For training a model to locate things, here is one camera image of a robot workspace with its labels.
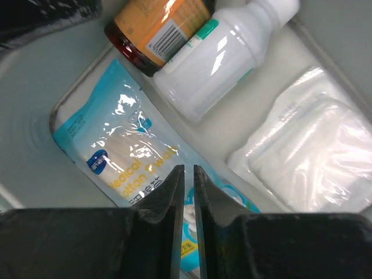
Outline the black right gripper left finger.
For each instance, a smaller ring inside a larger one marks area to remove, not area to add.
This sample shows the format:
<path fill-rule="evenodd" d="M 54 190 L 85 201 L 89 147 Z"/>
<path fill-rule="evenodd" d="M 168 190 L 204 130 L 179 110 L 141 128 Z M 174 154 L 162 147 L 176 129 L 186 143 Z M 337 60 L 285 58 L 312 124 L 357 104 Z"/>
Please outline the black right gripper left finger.
<path fill-rule="evenodd" d="M 1 215 L 2 278 L 179 278 L 185 187 L 178 165 L 129 208 Z"/>

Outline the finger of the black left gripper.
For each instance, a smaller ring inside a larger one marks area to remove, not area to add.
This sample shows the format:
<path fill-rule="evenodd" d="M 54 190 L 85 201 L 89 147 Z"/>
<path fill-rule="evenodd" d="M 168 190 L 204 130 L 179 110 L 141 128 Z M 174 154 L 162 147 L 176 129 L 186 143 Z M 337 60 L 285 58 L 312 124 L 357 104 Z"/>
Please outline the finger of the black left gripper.
<path fill-rule="evenodd" d="M 98 18 L 101 1 L 1 1 L 1 51 Z"/>

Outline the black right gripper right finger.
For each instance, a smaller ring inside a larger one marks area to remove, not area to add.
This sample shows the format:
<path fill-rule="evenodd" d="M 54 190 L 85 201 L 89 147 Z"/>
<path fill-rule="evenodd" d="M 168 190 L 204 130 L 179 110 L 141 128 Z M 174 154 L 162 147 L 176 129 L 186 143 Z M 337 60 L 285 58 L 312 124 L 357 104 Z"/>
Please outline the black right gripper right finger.
<path fill-rule="evenodd" d="M 370 278 L 371 222 L 353 213 L 254 213 L 194 168 L 202 278 Z"/>

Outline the white gauze packet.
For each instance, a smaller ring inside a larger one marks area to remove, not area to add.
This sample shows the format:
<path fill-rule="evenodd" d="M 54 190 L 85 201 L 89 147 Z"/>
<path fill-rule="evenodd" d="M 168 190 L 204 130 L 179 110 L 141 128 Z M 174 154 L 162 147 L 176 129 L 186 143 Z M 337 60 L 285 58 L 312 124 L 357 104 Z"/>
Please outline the white gauze packet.
<path fill-rule="evenodd" d="M 277 97 L 228 166 L 290 211 L 359 213 L 371 205 L 371 123 L 313 67 Z"/>

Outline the amber medicine bottle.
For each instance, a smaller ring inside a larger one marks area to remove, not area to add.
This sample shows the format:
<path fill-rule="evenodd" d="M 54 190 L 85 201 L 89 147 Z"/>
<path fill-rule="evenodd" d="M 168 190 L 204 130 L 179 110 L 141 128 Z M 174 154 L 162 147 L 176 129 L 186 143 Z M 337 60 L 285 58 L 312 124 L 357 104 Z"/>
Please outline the amber medicine bottle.
<path fill-rule="evenodd" d="M 159 71 L 211 18 L 215 1 L 128 1 L 105 35 L 148 77 Z"/>

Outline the white plastic bottle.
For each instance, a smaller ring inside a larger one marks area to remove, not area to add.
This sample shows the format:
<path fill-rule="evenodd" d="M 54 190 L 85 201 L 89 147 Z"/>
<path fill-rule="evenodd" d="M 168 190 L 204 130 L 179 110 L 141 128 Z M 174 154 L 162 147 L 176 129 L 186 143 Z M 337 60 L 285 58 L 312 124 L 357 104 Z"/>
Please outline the white plastic bottle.
<path fill-rule="evenodd" d="M 222 8 L 153 76 L 164 99 L 193 122 L 261 65 L 270 37 L 299 1 L 249 1 Z"/>

